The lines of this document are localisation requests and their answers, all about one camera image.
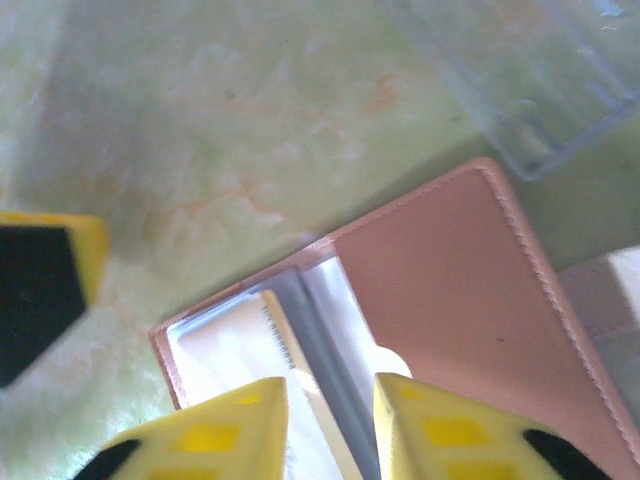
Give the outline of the pink card holder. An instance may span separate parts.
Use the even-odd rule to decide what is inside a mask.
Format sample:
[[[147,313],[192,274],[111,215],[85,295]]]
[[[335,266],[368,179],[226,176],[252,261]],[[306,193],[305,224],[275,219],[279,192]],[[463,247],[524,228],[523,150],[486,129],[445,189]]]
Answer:
[[[640,430],[494,161],[458,167],[217,299],[331,256],[374,339],[417,379],[528,414],[613,480],[640,480]]]

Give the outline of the clear acrylic card stand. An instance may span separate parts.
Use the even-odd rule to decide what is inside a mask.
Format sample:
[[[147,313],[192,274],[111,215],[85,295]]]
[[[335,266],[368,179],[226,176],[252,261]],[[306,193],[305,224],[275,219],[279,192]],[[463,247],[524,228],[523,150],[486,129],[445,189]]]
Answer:
[[[640,0],[383,1],[524,181],[640,110]]]

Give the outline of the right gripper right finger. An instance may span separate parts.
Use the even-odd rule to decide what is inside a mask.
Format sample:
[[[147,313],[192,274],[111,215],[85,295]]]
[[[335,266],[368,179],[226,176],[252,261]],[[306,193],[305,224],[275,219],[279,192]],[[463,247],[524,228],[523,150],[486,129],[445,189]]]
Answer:
[[[375,377],[381,480],[612,480],[530,418],[396,373]]]

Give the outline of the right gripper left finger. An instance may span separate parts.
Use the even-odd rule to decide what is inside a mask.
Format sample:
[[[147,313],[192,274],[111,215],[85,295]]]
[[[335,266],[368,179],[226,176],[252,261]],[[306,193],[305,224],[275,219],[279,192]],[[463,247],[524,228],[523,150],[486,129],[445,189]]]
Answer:
[[[73,480],[284,480],[287,427],[267,377],[121,432]]]

